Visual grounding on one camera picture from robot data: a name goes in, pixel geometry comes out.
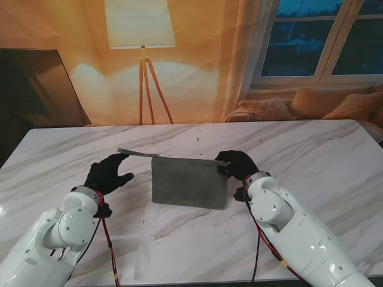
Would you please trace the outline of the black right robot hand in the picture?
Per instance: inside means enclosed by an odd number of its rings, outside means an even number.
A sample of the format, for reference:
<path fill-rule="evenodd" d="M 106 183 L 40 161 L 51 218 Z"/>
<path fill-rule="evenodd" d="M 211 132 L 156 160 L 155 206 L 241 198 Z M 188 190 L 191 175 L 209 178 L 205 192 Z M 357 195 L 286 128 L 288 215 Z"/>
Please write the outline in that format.
<path fill-rule="evenodd" d="M 227 178 L 234 177 L 244 182 L 248 176 L 259 172 L 251 157 L 242 151 L 221 151 L 215 160 L 225 162 L 225 166 L 218 167 L 218 172 Z"/>

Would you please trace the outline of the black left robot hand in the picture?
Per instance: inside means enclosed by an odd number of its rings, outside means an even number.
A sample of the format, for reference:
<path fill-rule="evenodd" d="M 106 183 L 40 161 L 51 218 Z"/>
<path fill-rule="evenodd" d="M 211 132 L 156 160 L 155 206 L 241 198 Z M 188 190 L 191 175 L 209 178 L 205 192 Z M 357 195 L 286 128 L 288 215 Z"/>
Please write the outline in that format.
<path fill-rule="evenodd" d="M 118 168 L 127 154 L 112 154 L 98 163 L 91 165 L 84 183 L 85 187 L 98 190 L 103 196 L 112 193 L 117 188 L 124 186 L 134 178 L 133 173 L 118 174 Z"/>

